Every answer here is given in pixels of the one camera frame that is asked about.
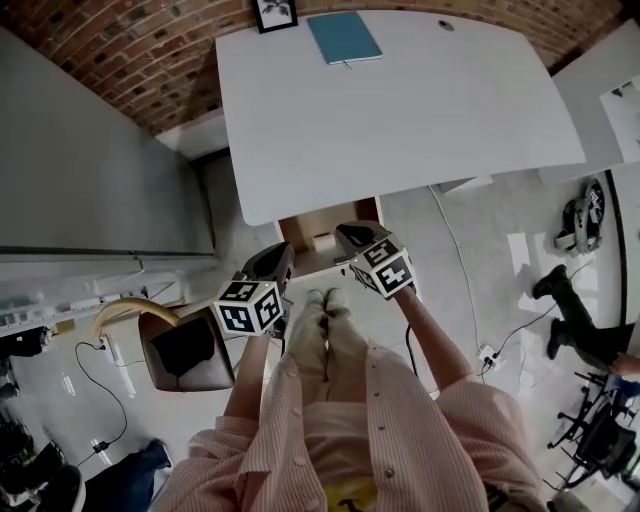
picture frame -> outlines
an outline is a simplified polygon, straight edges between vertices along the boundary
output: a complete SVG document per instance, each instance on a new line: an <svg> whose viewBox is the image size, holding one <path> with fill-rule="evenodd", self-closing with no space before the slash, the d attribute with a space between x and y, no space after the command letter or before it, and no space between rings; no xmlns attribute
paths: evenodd
<svg viewBox="0 0 640 512"><path fill-rule="evenodd" d="M251 0L261 34L298 25L294 0Z"/></svg>

power strip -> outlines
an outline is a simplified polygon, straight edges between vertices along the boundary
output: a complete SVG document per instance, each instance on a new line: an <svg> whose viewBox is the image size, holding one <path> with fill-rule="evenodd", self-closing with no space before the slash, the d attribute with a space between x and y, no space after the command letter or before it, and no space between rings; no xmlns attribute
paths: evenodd
<svg viewBox="0 0 640 512"><path fill-rule="evenodd" d="M505 358L489 345L483 345L480 354L478 354L478 359L482 362L484 366L483 371L485 372L498 371L505 362Z"/></svg>

white pants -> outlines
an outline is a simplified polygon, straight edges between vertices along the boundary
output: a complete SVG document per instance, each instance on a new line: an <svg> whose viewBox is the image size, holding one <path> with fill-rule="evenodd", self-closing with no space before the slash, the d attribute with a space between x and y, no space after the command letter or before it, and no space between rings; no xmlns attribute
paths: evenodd
<svg viewBox="0 0 640 512"><path fill-rule="evenodd" d="M341 308L340 314L330 317L322 305L310 303L293 325L287 352L300 372L304 406L366 401L368 344L349 316L349 310Z"/></svg>

black shoe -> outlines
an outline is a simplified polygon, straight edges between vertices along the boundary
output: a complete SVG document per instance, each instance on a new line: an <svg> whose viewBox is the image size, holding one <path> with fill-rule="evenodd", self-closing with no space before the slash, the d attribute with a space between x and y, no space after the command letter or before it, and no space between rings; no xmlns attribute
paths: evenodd
<svg viewBox="0 0 640 512"><path fill-rule="evenodd" d="M558 350L562 346L562 334L564 333L564 322L554 318L551 321L551 337L547 343L547 357L553 361L558 355Z"/></svg>
<svg viewBox="0 0 640 512"><path fill-rule="evenodd" d="M554 268L549 274L540 281L538 281L533 287L533 291L531 295L533 298L538 300L540 297L544 297L545 295L551 295L551 290L553 287L561 281L569 279L567 277L567 267L566 265L558 265Z"/></svg>

hand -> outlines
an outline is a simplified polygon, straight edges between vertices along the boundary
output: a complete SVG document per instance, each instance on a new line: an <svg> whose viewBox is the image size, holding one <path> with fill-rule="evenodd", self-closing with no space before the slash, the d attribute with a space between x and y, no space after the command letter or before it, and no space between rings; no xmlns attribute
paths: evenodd
<svg viewBox="0 0 640 512"><path fill-rule="evenodd" d="M610 367L611 373L624 377L640 374L640 359L628 354L620 354Z"/></svg>

